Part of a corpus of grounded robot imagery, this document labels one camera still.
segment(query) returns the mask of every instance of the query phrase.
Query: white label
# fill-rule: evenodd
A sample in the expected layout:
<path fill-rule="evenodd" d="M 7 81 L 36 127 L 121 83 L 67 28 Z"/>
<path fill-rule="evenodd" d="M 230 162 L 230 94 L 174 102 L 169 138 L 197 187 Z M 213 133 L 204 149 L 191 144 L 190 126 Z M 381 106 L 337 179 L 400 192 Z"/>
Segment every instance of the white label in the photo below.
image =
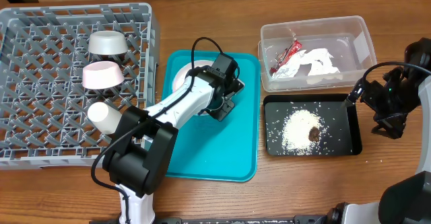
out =
<path fill-rule="evenodd" d="M 353 41 L 353 44 L 355 45 L 359 63 L 362 63 L 364 59 L 370 56 L 370 51 L 366 43 L 364 32 L 361 32 L 361 34 Z"/>

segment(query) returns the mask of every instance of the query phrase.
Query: pile of white grains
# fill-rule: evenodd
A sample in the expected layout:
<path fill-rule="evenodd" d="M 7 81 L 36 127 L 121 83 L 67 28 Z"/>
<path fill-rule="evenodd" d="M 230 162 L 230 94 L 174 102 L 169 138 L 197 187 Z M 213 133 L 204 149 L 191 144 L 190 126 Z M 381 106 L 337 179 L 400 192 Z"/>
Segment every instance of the pile of white grains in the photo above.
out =
<path fill-rule="evenodd" d="M 313 142 L 309 140 L 310 130 L 315 127 L 322 128 L 321 118 L 308 110 L 297 110 L 284 120 L 283 141 L 281 145 L 286 151 L 294 152 L 296 155 L 310 155 L 321 140 Z"/>

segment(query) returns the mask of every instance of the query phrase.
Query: black tray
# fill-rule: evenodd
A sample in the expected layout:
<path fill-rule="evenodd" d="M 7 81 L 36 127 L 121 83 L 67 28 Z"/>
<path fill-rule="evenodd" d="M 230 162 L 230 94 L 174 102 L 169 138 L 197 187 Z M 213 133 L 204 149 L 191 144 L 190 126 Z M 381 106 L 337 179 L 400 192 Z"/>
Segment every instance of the black tray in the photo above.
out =
<path fill-rule="evenodd" d="M 271 155 L 297 155 L 283 148 L 282 136 L 274 132 L 283 131 L 284 119 L 297 110 L 308 110 L 325 121 L 327 134 L 308 155 L 358 155 L 362 151 L 356 106 L 342 108 L 347 94 L 271 95 L 263 100 L 265 116 L 265 142 Z"/>

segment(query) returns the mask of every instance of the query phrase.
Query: crumpled white paper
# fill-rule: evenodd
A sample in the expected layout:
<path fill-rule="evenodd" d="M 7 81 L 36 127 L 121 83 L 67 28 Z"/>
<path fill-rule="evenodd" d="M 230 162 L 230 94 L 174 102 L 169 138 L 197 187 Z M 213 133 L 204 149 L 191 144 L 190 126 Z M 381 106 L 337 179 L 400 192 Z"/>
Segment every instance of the crumpled white paper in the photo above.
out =
<path fill-rule="evenodd" d="M 306 50 L 300 50 L 295 53 L 285 65 L 281 66 L 272 77 L 273 79 L 294 77 L 300 66 L 307 64 L 311 64 L 311 70 L 308 76 L 339 73 L 338 68 L 332 66 L 332 58 L 333 56 L 329 54 L 326 48 L 313 49 L 308 53 L 306 53 Z"/>

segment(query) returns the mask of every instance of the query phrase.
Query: cable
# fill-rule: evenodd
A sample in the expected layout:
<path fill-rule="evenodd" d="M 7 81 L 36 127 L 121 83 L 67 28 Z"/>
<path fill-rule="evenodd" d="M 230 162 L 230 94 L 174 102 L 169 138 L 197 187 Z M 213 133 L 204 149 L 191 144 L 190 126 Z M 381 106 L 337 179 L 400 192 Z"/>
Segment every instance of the cable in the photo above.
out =
<path fill-rule="evenodd" d="M 401 62 L 379 63 L 379 64 L 376 64 L 376 65 L 372 66 L 371 68 L 367 69 L 365 71 L 365 73 L 364 73 L 364 76 L 362 76 L 362 86 L 364 87 L 364 91 L 366 91 L 366 88 L 365 88 L 366 87 L 366 84 L 365 84 L 365 82 L 366 82 L 366 76 L 369 73 L 371 73 L 371 71 L 375 70 L 376 68 L 387 66 L 387 65 L 399 65 L 399 66 L 404 66 L 404 67 L 410 67 L 410 68 L 417 69 L 417 70 L 419 70 L 419 71 L 421 71 L 421 72 L 423 72 L 423 73 L 431 76 L 431 71 L 429 71 L 429 70 L 427 70 L 427 69 L 425 69 L 423 67 L 417 66 L 417 65 L 413 65 L 413 64 L 409 64 L 409 63 L 401 63 Z"/>
<path fill-rule="evenodd" d="M 192 69 L 195 68 L 195 48 L 196 48 L 196 44 L 200 40 L 208 40 L 208 41 L 212 42 L 218 48 L 218 50 L 220 51 L 220 53 L 223 53 L 222 49 L 217 44 L 217 42 L 215 42 L 211 38 L 200 37 L 200 38 L 196 39 L 196 41 L 193 43 L 193 46 L 191 48 L 191 68 Z M 145 125 L 151 123 L 153 120 L 155 120 L 157 117 L 161 116 L 162 114 L 165 114 L 169 109 L 171 109 L 171 107 L 175 106 L 178 102 L 180 102 L 182 99 L 184 99 L 184 97 L 186 97 L 186 95 L 192 90 L 194 82 L 195 82 L 195 76 L 192 76 L 191 77 L 190 86 L 187 88 L 187 90 L 186 90 L 186 92 L 184 92 L 184 94 L 182 94 L 178 99 L 176 99 L 175 101 L 173 101 L 167 107 L 164 107 L 161 111 L 157 112 L 152 117 L 148 118 L 146 121 L 140 122 L 138 125 L 136 125 L 135 127 L 133 127 L 130 131 L 128 131 L 127 133 L 125 133 L 121 137 L 117 138 L 107 148 L 105 148 L 102 152 L 100 152 L 100 154 L 96 157 L 96 159 L 94 160 L 94 162 L 92 164 L 91 177 L 92 177 L 93 181 L 96 184 L 100 185 L 101 187 L 105 187 L 105 188 L 108 188 L 108 189 L 111 189 L 111 190 L 116 190 L 116 191 L 120 192 L 123 195 L 123 199 L 125 200 L 126 224 L 130 224 L 130 218 L 129 218 L 129 196 L 127 195 L 127 193 L 124 190 L 122 190 L 122 189 L 120 189 L 120 188 L 118 188 L 116 186 L 112 186 L 110 184 L 106 184 L 106 183 L 101 182 L 100 180 L 98 180 L 97 177 L 96 177 L 96 166 L 97 166 L 98 162 L 100 161 L 100 159 L 102 159 L 102 157 L 106 154 L 106 152 L 108 150 L 112 149 L 116 144 L 120 143 L 123 139 L 125 139 L 127 137 L 132 137 L 137 131 L 141 130 Z"/>

